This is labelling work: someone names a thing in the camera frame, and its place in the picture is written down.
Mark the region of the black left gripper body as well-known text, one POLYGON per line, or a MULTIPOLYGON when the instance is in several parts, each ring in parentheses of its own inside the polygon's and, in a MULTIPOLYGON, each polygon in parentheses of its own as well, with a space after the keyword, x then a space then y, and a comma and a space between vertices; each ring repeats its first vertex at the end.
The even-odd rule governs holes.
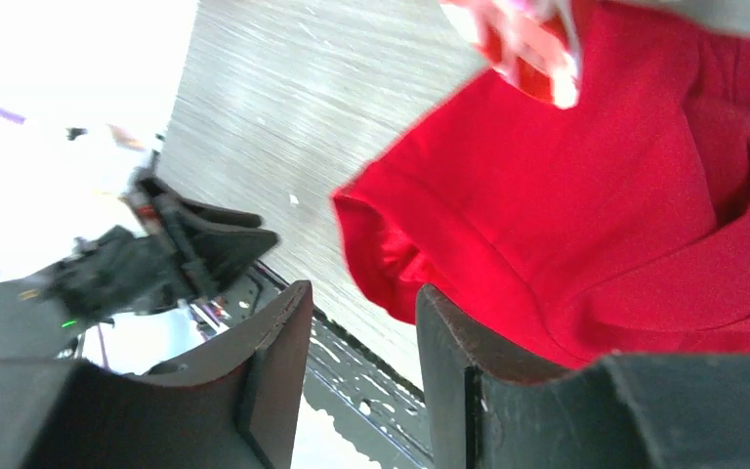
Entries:
POLYGON ((176 224, 137 237, 113 227, 52 266, 45 285, 49 320, 105 320, 147 297, 159 306, 207 296, 207 270, 176 224))

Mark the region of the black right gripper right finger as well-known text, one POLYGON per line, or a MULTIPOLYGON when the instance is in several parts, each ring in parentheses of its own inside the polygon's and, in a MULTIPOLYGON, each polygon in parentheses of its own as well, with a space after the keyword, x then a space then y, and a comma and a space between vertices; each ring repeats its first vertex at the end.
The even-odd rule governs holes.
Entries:
POLYGON ((418 293, 438 468, 750 468, 750 355, 546 361, 418 293))

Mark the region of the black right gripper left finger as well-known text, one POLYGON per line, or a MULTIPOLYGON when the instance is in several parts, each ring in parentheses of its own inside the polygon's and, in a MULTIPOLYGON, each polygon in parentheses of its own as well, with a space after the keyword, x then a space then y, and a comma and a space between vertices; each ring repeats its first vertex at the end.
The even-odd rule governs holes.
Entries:
POLYGON ((0 468, 289 467, 312 310, 296 281, 145 375, 0 359, 0 468))

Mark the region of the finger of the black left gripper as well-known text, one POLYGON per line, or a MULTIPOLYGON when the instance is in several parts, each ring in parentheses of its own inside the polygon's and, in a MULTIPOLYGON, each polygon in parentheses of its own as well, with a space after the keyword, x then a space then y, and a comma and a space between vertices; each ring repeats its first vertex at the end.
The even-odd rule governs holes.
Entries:
POLYGON ((260 216, 189 199, 153 174, 134 181, 132 202, 167 255, 176 300, 224 295, 278 243, 278 235, 262 227, 260 216))

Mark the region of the dark red cloth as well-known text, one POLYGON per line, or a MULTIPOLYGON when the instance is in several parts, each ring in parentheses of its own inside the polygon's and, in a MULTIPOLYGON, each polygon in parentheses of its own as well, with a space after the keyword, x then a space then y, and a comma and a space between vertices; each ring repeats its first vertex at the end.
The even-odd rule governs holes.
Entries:
POLYGON ((551 362, 750 352, 750 39, 601 3, 576 107, 488 70, 332 197, 362 294, 551 362))

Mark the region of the red poppy print cloth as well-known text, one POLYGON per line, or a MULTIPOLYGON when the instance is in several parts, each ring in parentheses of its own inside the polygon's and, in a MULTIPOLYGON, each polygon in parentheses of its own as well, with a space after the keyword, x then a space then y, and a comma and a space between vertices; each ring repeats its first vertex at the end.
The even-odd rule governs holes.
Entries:
POLYGON ((450 0, 445 16, 489 65, 529 97, 575 107, 582 42, 597 3, 572 0, 450 0))

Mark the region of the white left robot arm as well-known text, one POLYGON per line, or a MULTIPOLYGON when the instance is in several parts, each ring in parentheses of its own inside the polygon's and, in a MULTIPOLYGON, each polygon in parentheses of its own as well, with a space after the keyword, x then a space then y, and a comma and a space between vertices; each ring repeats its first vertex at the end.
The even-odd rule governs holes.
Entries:
POLYGON ((113 315, 218 300, 278 242, 260 216, 188 199, 142 174, 126 201, 146 235, 115 226, 27 277, 0 282, 0 359, 48 358, 113 315))

